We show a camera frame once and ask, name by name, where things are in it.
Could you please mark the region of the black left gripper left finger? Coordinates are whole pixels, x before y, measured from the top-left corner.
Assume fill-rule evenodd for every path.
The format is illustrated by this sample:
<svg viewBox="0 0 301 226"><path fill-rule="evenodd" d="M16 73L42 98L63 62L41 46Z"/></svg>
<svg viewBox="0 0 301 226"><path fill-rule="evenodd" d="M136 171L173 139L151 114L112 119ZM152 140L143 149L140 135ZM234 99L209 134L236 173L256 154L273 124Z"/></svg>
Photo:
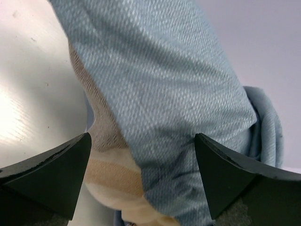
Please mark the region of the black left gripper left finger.
<svg viewBox="0 0 301 226"><path fill-rule="evenodd" d="M66 226L73 219L91 151L81 134L0 170L2 226Z"/></svg>

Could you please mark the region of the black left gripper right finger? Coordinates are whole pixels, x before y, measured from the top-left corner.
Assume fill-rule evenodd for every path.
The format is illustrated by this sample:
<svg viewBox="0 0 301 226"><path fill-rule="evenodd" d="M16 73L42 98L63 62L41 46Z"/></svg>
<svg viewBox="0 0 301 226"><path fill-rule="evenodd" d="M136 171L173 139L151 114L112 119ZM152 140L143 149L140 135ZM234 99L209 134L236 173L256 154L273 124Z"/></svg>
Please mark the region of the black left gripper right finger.
<svg viewBox="0 0 301 226"><path fill-rule="evenodd" d="M301 176L237 153L204 134L195 152L217 226L299 226Z"/></svg>

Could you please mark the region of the blue beige striped pillowcase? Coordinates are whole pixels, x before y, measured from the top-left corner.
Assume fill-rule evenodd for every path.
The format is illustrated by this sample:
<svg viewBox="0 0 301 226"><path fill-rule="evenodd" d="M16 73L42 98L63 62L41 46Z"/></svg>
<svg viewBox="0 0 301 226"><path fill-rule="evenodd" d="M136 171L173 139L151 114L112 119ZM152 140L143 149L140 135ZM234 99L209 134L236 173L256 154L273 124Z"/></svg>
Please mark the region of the blue beige striped pillowcase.
<svg viewBox="0 0 301 226"><path fill-rule="evenodd" d="M194 136L281 168L283 135L262 89L244 87L195 0L53 0L93 108L95 149L126 143L152 222L212 224Z"/></svg>

